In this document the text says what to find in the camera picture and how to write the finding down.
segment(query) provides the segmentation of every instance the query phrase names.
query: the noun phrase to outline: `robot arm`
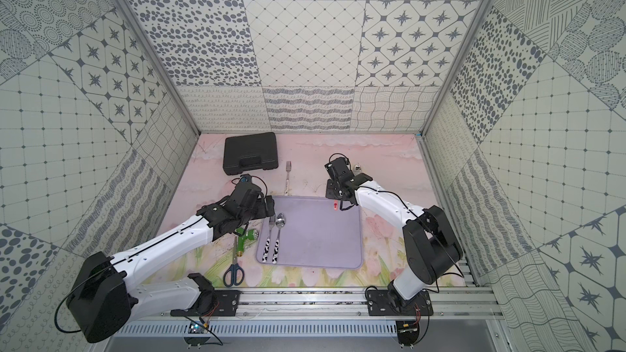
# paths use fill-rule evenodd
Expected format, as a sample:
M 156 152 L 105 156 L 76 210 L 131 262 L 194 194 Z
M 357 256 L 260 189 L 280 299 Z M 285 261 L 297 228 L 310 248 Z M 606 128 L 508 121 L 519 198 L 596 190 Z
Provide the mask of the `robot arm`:
M 342 210 L 355 205 L 371 209 L 402 229 L 407 269 L 387 286 L 389 304 L 400 313 L 412 305 L 416 295 L 441 277 L 461 259 L 463 250 L 445 213 L 437 206 L 425 209 L 386 191 L 372 177 L 354 175 L 345 155 L 326 164 L 330 179 L 326 197 L 341 201 Z M 352 205 L 343 208 L 344 201 Z
M 173 316 L 201 316 L 215 308 L 215 289 L 198 273 L 171 283 L 140 283 L 196 247 L 231 232 L 239 235 L 235 230 L 241 226 L 246 227 L 243 235 L 251 220 L 274 215 L 274 200 L 251 179 L 244 174 L 231 195 L 148 242 L 110 257 L 98 252 L 86 259 L 67 295 L 67 307 L 87 341 L 102 341 L 128 321 L 147 315 L 172 310 Z

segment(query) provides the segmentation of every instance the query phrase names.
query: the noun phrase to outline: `purple tray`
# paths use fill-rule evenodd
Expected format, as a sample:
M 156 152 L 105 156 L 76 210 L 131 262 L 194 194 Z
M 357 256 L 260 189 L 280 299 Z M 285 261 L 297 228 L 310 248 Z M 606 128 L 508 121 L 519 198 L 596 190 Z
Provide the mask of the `purple tray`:
M 267 262 L 261 262 L 269 232 L 263 220 L 257 261 L 264 265 L 356 270 L 363 265 L 361 212 L 358 207 L 335 211 L 334 200 L 299 196 L 273 196 L 276 214 L 285 214 L 280 233 L 278 263 L 272 264 L 278 228 L 272 229 Z

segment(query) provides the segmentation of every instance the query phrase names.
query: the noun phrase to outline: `floral table mat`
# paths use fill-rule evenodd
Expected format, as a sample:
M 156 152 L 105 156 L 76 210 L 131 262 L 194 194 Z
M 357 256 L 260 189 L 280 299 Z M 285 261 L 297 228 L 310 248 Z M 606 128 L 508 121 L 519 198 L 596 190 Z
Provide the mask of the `floral table mat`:
M 159 234 L 182 223 L 203 205 L 231 193 L 233 176 L 227 176 L 222 169 L 224 139 L 228 136 L 200 136 Z M 385 189 L 398 193 L 403 200 L 422 207 L 436 204 L 414 136 L 284 134 L 277 135 L 277 143 L 278 168 L 251 172 L 267 183 L 271 195 L 284 193 L 286 161 L 290 160 L 289 194 L 324 197 L 328 178 L 324 164 L 332 153 L 343 153 L 352 165 L 359 164 L 364 173 Z M 261 223 L 261 220 L 253 221 L 250 228 L 260 231 Z M 246 272 L 241 287 L 387 286 L 407 265 L 402 231 L 364 208 L 361 208 L 361 223 L 364 262 L 360 269 L 262 265 L 255 259 L 258 242 L 246 241 L 246 250 L 239 257 L 239 265 Z M 222 287 L 223 273 L 232 261 L 232 245 L 233 239 L 226 237 L 194 249 L 154 273 L 147 283 L 174 281 L 199 272 L 216 287 Z M 457 276 L 443 276 L 439 285 L 465 286 L 465 282 Z

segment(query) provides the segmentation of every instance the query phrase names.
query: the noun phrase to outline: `vent grille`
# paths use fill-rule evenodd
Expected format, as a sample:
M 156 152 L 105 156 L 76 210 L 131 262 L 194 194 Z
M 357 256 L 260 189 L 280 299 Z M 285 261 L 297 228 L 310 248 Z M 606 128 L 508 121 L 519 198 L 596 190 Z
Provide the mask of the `vent grille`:
M 188 321 L 136 321 L 123 326 L 116 337 L 203 336 L 188 334 Z M 289 336 L 380 336 L 395 335 L 395 321 L 211 321 L 210 329 L 218 336 L 289 337 Z

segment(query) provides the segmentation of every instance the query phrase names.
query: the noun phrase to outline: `green hose nozzle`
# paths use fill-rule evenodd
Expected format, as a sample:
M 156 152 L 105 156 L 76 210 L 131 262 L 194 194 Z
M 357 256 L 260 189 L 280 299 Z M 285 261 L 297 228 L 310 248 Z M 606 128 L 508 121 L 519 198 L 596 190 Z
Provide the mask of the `green hose nozzle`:
M 237 233 L 239 234 L 243 234 L 244 229 L 242 227 L 239 227 L 235 231 L 237 231 Z M 259 231 L 257 231 L 256 229 L 249 229 L 245 235 L 240 236 L 237 239 L 237 256 L 241 257 L 244 254 L 244 244 L 246 243 L 246 241 L 254 241 L 258 237 Z

